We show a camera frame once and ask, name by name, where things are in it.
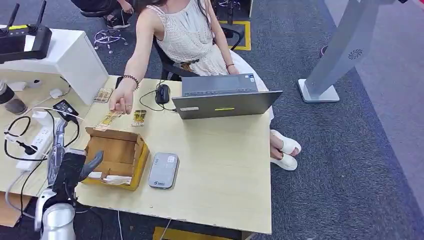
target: white slipper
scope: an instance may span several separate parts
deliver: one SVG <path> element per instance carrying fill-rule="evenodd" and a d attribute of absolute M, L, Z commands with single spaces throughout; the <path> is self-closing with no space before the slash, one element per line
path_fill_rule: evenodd
<path fill-rule="evenodd" d="M 271 163 L 277 164 L 280 168 L 287 170 L 287 171 L 293 171 L 298 167 L 298 161 L 296 159 L 288 154 L 283 153 L 282 159 L 277 160 L 273 157 L 271 157 Z"/>
<path fill-rule="evenodd" d="M 295 150 L 295 148 L 299 150 L 297 154 L 299 154 L 302 151 L 302 147 L 297 141 L 291 138 L 288 138 L 286 136 L 283 136 L 281 133 L 279 133 L 277 130 L 274 130 L 274 129 L 271 129 L 271 133 L 272 135 L 276 136 L 277 138 L 279 138 L 281 141 L 284 142 L 282 149 L 280 149 L 281 152 L 286 154 L 291 154 Z"/>

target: computer mouse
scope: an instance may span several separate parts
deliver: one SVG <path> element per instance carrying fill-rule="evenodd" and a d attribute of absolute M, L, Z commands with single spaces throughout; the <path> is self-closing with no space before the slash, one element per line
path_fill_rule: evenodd
<path fill-rule="evenodd" d="M 166 104 L 170 101 L 171 89 L 166 84 L 161 84 L 156 90 L 156 103 Z"/>

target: foot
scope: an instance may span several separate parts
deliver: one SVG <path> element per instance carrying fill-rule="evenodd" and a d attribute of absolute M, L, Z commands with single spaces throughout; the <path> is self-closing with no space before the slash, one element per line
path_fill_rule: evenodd
<path fill-rule="evenodd" d="M 278 151 L 275 147 L 271 146 L 271 163 L 278 165 L 280 168 L 293 171 L 298 167 L 296 159 L 284 152 Z"/>
<path fill-rule="evenodd" d="M 281 133 L 273 129 L 270 131 L 269 142 L 271 146 L 274 146 L 280 152 L 283 152 L 293 157 L 298 155 L 302 150 L 301 145 L 297 141 L 285 137 Z"/>
<path fill-rule="evenodd" d="M 112 15 L 112 17 L 110 17 L 109 15 L 106 18 L 106 25 L 110 29 L 128 28 L 130 26 L 130 24 L 128 23 L 128 19 L 130 19 L 131 16 L 132 14 L 120 11 L 119 13 Z"/>

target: woman's right arm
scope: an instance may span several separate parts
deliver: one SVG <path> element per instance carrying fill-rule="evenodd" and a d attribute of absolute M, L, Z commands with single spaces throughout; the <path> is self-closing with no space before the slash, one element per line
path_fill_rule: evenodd
<path fill-rule="evenodd" d="M 124 75 L 133 76 L 139 82 L 144 78 L 152 50 L 153 34 L 158 22 L 160 23 L 159 17 L 147 9 L 144 9 L 138 16 L 135 50 L 126 63 Z M 133 92 L 136 87 L 137 84 L 133 79 L 122 79 L 110 97 L 110 110 L 130 114 L 133 109 Z"/>

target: power strip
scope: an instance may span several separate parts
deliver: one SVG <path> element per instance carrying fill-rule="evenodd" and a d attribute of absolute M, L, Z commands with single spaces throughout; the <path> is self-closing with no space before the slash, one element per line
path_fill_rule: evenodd
<path fill-rule="evenodd" d="M 30 145 L 37 147 L 37 152 L 32 155 L 27 155 L 26 153 L 20 156 L 21 159 L 43 159 L 46 156 L 43 154 L 52 146 L 53 142 L 53 126 L 51 124 L 43 125 L 38 134 L 32 140 Z M 54 118 L 54 124 L 57 124 L 61 121 L 59 117 Z M 31 172 L 39 163 L 39 161 L 25 161 L 19 160 L 16 164 L 16 168 L 22 172 Z"/>

